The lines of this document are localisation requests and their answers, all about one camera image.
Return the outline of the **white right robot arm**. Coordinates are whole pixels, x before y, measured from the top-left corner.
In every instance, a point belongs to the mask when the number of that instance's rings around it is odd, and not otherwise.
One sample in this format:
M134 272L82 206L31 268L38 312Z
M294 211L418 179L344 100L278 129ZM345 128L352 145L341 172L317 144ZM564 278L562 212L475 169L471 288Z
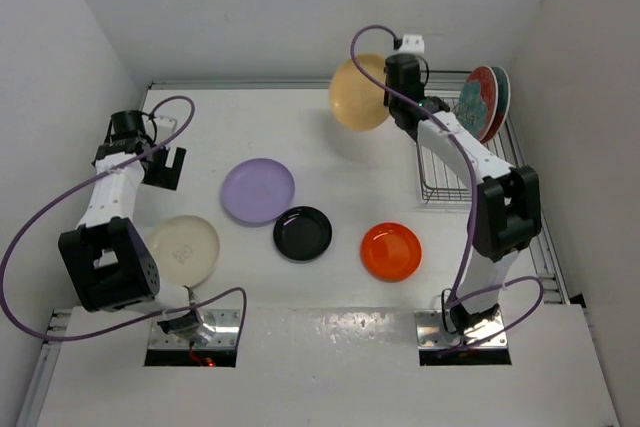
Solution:
M533 168L494 155L444 101L426 96L414 56L387 57L384 72L384 104L396 125L419 150L437 156L471 195L462 264L441 301L445 329L463 335L495 316L509 270L541 231L539 178Z

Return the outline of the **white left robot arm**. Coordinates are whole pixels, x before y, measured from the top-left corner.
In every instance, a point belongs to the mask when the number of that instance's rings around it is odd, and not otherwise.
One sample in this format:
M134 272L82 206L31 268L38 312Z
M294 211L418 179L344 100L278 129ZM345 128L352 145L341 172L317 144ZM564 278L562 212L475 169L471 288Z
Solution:
M160 312L159 328L194 345L203 321L192 289L161 276L159 265L132 217L140 186L174 191L186 151L159 147L141 111L113 114L93 165L96 181L77 226L60 235L58 248L81 305L89 312Z

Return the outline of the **red teal floral plate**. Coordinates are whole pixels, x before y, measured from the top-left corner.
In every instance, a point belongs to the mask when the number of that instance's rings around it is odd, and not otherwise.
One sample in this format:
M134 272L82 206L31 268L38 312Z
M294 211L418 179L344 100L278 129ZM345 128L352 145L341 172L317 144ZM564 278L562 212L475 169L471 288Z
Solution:
M498 83L488 66L475 68L460 91L456 117L478 141L488 133L497 112Z
M484 139L485 143L492 140L506 121L511 104L511 82L507 71L499 66L492 68L498 86L497 107L492 125Z

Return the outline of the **cream bear plate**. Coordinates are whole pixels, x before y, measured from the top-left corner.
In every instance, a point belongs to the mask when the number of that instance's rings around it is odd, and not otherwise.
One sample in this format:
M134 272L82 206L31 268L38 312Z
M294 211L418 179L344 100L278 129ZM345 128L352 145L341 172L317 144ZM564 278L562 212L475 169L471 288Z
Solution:
M211 223L195 215L180 215L157 224L145 243L162 279L196 287L216 270L220 238Z

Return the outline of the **yellow plate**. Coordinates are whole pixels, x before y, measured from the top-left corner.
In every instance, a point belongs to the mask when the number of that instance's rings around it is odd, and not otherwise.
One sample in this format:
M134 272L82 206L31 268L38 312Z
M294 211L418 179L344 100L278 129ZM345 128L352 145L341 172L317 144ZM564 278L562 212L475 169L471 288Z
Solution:
M352 60L347 60L331 79L329 105L335 119L344 127L366 132L389 118L384 94L385 91L366 78Z

